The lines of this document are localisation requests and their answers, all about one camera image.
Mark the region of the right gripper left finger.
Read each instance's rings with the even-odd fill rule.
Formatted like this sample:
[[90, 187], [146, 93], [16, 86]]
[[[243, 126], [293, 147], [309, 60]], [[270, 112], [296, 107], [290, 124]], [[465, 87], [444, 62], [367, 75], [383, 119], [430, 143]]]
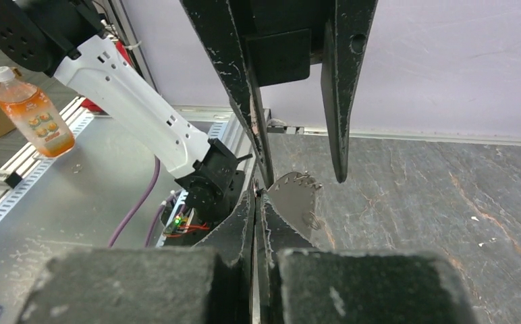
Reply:
[[18, 323], [250, 323], [254, 193], [197, 244], [50, 259]]

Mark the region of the large metal keyring plate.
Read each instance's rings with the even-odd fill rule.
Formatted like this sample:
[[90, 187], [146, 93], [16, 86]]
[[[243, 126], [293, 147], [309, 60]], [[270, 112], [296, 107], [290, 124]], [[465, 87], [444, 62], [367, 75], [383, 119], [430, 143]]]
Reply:
[[322, 184], [307, 171], [292, 171], [280, 177], [268, 189], [278, 213], [307, 239], [323, 226], [314, 212], [316, 193], [321, 187]]

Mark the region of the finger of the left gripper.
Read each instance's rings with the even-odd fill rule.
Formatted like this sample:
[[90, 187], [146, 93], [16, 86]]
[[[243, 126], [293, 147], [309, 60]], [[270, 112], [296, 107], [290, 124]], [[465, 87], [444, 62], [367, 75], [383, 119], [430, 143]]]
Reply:
[[181, 5], [251, 140], [264, 183], [271, 186], [274, 171], [267, 118], [246, 43], [246, 36], [256, 31], [251, 2], [185, 0]]
[[346, 181], [350, 120], [378, 2], [333, 1], [324, 26], [321, 91], [336, 180]]

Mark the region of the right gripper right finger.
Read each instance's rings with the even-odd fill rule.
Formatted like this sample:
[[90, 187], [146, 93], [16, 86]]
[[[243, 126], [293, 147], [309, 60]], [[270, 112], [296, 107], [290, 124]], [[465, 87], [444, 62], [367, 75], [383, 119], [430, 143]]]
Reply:
[[426, 250], [321, 250], [256, 200], [262, 323], [476, 323], [456, 268]]

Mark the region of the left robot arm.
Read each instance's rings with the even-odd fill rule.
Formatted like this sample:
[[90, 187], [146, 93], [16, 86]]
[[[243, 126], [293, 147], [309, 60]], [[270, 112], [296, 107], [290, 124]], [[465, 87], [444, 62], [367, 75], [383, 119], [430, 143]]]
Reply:
[[[252, 142], [265, 184], [274, 171], [260, 89], [303, 80], [320, 61], [338, 182], [348, 174], [350, 116], [376, 1], [182, 1], [229, 104]], [[91, 1], [0, 1], [0, 49], [90, 99], [131, 132], [188, 192], [207, 222], [232, 210], [240, 160], [183, 119], [123, 59]]]

